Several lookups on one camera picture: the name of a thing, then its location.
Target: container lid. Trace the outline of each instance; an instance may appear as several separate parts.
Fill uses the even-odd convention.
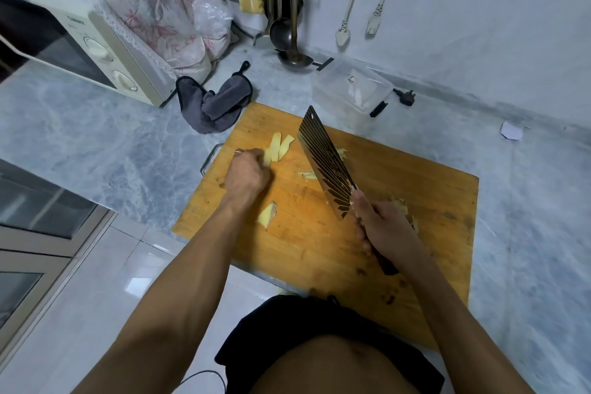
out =
[[[335,58],[314,79],[336,103],[344,103],[362,114],[369,114],[388,97],[394,85],[369,69],[365,63]]]

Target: person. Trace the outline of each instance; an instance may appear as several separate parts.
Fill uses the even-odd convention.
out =
[[[218,208],[73,393],[163,394],[178,387],[218,306],[247,211],[269,181],[261,154],[235,151]],[[352,206],[363,246],[373,244],[411,284],[455,392],[532,393],[396,206],[372,205],[360,191],[353,193]],[[279,295],[239,323],[216,361],[226,366],[228,392],[438,392],[442,376],[417,354],[337,300]]]

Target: plastic container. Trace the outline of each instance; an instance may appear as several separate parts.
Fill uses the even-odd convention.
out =
[[[312,77],[312,101],[353,131],[371,126],[369,114],[394,85],[361,61],[335,58]]]

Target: microwave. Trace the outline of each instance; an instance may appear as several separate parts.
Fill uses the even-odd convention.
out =
[[[0,0],[0,41],[25,58],[153,106],[175,88],[174,78],[79,0]]]

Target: hand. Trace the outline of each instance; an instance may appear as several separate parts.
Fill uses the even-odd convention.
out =
[[[227,196],[253,203],[269,181],[269,168],[259,161],[263,151],[259,149],[234,151],[234,157],[227,169],[224,187]]]
[[[433,263],[417,233],[394,203],[371,204],[361,190],[353,192],[352,200],[358,216],[356,234],[368,253],[373,244],[405,276]]]

